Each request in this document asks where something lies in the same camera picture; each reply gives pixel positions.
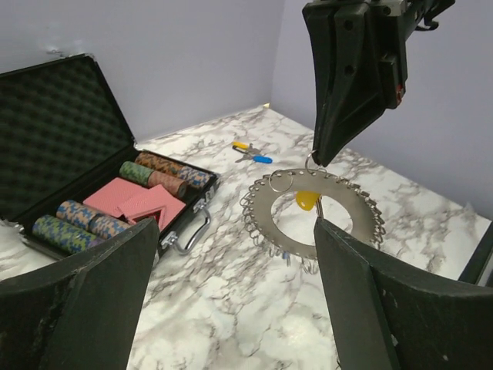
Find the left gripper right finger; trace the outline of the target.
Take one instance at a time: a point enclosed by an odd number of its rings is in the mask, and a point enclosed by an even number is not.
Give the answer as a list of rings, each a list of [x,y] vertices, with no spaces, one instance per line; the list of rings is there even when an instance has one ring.
[[[342,369],[490,369],[492,289],[421,270],[323,218],[314,227]]]

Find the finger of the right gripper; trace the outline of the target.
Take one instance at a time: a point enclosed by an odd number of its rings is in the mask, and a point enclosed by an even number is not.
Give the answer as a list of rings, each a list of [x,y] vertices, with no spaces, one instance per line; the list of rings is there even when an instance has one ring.
[[[368,104],[377,86],[375,58],[366,55],[356,66],[345,63],[325,74],[317,80],[317,163],[322,167],[384,112]]]
[[[375,34],[368,1],[311,2],[303,9],[314,61],[314,162],[327,166],[380,116]]]

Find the black poker chip case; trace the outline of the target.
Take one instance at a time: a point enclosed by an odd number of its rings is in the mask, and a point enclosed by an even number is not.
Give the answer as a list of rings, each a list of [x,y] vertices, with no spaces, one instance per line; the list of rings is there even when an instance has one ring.
[[[65,200],[82,201],[139,155],[97,61],[73,55],[1,75],[1,219],[56,260],[67,252],[33,234]]]

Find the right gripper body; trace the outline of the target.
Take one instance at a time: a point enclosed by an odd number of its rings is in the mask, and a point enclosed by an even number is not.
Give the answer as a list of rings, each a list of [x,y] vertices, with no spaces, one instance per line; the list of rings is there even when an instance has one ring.
[[[436,18],[453,1],[364,1],[376,52],[377,86],[368,104],[375,110],[396,109],[406,93],[406,42],[413,32],[438,28]]]

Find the metal disc with keyrings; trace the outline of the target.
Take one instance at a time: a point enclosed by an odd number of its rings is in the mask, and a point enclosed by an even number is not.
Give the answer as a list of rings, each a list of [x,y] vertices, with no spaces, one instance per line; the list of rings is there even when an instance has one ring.
[[[386,230],[377,202],[357,183],[336,176],[318,167],[308,166],[275,170],[255,180],[240,200],[245,229],[257,246],[265,247],[271,257],[282,257],[290,265],[292,256],[301,259],[300,267],[307,274],[319,271],[316,248],[288,237],[274,222],[272,206],[278,198],[294,193],[297,206],[304,211],[315,210],[324,216],[321,199],[335,200],[348,213],[350,235],[376,249],[381,249]]]

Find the all in triangle button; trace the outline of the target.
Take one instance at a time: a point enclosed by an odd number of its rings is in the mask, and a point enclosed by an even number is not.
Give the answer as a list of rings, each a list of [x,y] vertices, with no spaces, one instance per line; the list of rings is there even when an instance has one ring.
[[[128,222],[130,224],[137,224],[141,220],[145,220],[147,218],[153,219],[158,224],[158,228],[162,227],[163,220],[166,216],[166,208],[156,208],[152,210],[146,210],[141,213],[129,216]]]

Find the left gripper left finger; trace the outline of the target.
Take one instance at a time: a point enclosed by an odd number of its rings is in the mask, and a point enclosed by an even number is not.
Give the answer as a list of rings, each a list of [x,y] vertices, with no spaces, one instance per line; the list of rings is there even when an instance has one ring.
[[[59,262],[1,282],[3,369],[124,369],[159,229],[146,219]]]

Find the key with blue tag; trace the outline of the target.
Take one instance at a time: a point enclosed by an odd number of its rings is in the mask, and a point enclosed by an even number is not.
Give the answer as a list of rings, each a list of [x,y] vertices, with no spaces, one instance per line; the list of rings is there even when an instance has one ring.
[[[253,155],[250,153],[245,153],[241,158],[236,160],[236,163],[242,162],[242,161],[253,161],[255,163],[266,163],[266,164],[271,164],[273,162],[273,159],[268,157],[268,156],[262,156],[262,155]]]

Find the key with yellow tag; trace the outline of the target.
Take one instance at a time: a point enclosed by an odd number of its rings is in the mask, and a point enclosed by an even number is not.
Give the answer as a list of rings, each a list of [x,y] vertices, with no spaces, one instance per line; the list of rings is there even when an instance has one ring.
[[[256,148],[253,146],[252,143],[241,143],[238,141],[233,141],[231,143],[232,148],[242,150],[242,151],[255,151]]]
[[[311,211],[316,209],[317,217],[323,218],[323,206],[321,203],[321,195],[312,191],[302,190],[298,191],[295,196],[295,200],[299,208],[305,211]]]

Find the pink playing cards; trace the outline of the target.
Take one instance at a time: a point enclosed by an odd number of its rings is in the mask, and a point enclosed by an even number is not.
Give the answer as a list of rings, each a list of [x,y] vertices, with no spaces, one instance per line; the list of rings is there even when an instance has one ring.
[[[186,206],[161,184],[145,188],[119,177],[91,194],[83,203],[115,218],[124,217],[130,224],[154,217],[160,230],[167,228]]]

